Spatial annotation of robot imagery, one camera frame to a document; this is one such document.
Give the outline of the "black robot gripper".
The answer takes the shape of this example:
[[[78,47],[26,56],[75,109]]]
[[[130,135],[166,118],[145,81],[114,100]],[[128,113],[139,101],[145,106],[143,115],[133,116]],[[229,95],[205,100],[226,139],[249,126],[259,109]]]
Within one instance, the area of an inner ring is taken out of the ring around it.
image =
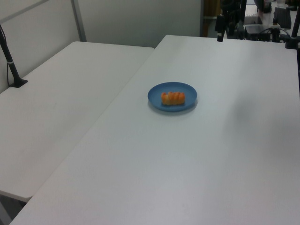
[[[222,15],[218,15],[216,18],[215,31],[217,32],[217,41],[222,42],[225,34],[225,17],[231,13],[236,12],[240,8],[239,0],[221,0],[220,7]],[[235,20],[230,17],[227,24],[227,36],[233,36],[235,31]]]

